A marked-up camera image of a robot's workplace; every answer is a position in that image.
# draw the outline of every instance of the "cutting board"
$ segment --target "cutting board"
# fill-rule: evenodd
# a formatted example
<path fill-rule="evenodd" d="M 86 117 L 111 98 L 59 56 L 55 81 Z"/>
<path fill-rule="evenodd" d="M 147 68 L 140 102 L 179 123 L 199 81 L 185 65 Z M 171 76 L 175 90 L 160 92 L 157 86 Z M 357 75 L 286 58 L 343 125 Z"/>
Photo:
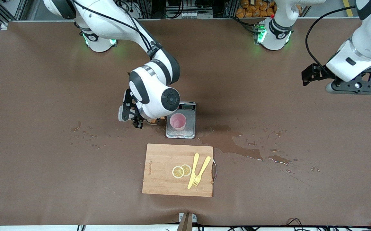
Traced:
<path fill-rule="evenodd" d="M 183 164 L 192 167 L 195 153 L 200 154 L 195 170 L 196 175 L 200 173 L 207 156 L 211 157 L 211 161 L 201 176 L 200 184 L 187 189 L 191 175 L 177 179 L 173 177 L 172 169 Z M 144 169 L 143 193 L 212 197 L 212 159 L 212 147 L 149 143 Z"/>

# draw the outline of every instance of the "cup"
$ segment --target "cup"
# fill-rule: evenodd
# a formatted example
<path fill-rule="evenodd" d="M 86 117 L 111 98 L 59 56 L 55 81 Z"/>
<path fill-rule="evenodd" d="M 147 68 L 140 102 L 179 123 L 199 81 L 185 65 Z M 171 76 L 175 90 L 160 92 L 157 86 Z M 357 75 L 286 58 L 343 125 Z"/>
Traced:
<path fill-rule="evenodd" d="M 185 128 L 185 125 L 187 124 L 187 118 L 185 115 L 181 113 L 173 114 L 170 117 L 170 124 L 171 127 L 173 127 L 177 131 L 182 131 Z"/>

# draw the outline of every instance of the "kitchen scale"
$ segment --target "kitchen scale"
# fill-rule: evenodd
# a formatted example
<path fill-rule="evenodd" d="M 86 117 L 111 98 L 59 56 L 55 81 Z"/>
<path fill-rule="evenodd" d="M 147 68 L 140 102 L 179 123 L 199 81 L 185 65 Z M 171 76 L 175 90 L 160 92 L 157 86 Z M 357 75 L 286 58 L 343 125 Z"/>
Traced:
<path fill-rule="evenodd" d="M 178 109 L 167 117 L 167 128 L 165 135 L 168 138 L 192 139 L 195 137 L 195 120 L 196 120 L 195 102 L 181 101 Z M 182 130 L 176 130 L 170 123 L 174 114 L 183 114 L 186 118 L 185 126 Z"/>

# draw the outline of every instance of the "robotic arm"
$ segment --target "robotic arm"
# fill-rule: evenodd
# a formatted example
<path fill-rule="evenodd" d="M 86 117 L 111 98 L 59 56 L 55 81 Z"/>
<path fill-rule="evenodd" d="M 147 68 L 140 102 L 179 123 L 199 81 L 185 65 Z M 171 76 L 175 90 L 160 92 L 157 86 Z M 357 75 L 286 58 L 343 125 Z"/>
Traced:
<path fill-rule="evenodd" d="M 299 16 L 297 4 L 308 6 L 324 3 L 326 0 L 274 0 L 277 11 L 274 18 L 267 18 L 259 24 L 263 24 L 257 43 L 265 48 L 276 51 L 284 47 L 291 35 L 291 29 Z"/>
<path fill-rule="evenodd" d="M 371 95 L 371 0 L 356 0 L 362 25 L 345 41 L 325 66 L 311 64 L 302 73 L 303 85 L 334 79 L 328 93 Z M 367 81 L 362 77 L 369 75 Z"/>
<path fill-rule="evenodd" d="M 142 128 L 144 119 L 164 117 L 178 108 L 180 95 L 169 85 L 179 79 L 180 65 L 123 7 L 112 0 L 44 0 L 44 4 L 52 13 L 74 19 L 93 51 L 107 51 L 122 39 L 147 52 L 150 61 L 129 74 L 119 121 L 133 120 Z"/>

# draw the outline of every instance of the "brown table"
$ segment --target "brown table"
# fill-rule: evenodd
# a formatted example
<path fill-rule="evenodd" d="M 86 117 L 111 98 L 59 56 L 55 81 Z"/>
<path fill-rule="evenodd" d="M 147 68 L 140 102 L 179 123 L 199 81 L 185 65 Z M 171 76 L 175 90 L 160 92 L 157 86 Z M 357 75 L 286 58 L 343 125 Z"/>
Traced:
<path fill-rule="evenodd" d="M 137 44 L 95 53 L 72 22 L 10 23 L 0 32 L 0 225 L 159 224 L 179 212 L 204 225 L 371 225 L 371 96 L 328 94 L 328 80 L 302 86 L 312 22 L 299 20 L 275 52 L 232 20 L 143 23 L 180 63 L 181 99 L 198 103 L 197 137 L 218 165 L 212 198 L 141 193 L 147 143 L 201 142 L 118 122 L 127 72 L 147 62 Z M 325 63 L 359 25 L 323 20 L 311 50 Z"/>

